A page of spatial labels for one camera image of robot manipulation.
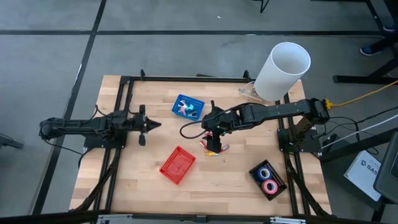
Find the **white cylinder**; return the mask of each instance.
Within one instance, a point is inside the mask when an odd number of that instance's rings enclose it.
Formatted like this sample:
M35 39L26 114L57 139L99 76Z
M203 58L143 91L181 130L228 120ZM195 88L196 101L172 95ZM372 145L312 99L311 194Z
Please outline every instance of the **white cylinder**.
M262 67L254 89L265 100L280 100L310 66L310 55L302 46L290 42L277 44Z

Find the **tape roll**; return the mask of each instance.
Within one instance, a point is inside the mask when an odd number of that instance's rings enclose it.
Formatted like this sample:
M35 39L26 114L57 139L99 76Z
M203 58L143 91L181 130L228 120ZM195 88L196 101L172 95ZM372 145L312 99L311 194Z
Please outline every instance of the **tape roll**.
M255 173L255 178L260 182L269 180L272 178L272 172L268 167L260 167Z
M264 181L261 187L267 194L274 194L278 191L278 184L273 180Z

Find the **pink tape roll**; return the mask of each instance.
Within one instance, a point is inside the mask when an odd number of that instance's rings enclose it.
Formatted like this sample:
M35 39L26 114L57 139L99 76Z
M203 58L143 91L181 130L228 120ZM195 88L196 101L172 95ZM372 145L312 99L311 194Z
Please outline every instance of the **pink tape roll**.
M267 194L274 194L278 191L278 184L273 180L264 181L261 187Z

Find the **shoe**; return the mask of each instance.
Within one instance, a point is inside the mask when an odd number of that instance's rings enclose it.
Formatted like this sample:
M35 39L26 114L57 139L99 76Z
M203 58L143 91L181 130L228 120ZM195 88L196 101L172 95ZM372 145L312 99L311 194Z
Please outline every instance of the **shoe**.
M397 31L396 28L391 27L391 26L386 26L386 25L383 26L383 29L384 29L385 31L387 31L387 32L395 32L395 31Z
M363 47L363 48L361 48L359 51L361 52L361 54L363 54L363 55L365 55L365 56L372 56L372 55L381 53L381 51L379 51L379 52L372 52L372 50L371 50L370 47Z

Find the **red plastic basket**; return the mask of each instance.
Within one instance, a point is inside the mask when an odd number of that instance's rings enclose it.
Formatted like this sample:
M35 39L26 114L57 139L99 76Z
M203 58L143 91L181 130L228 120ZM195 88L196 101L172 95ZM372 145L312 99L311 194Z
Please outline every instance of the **red plastic basket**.
M179 184L195 159L193 155L177 146L160 168L160 172L175 184Z

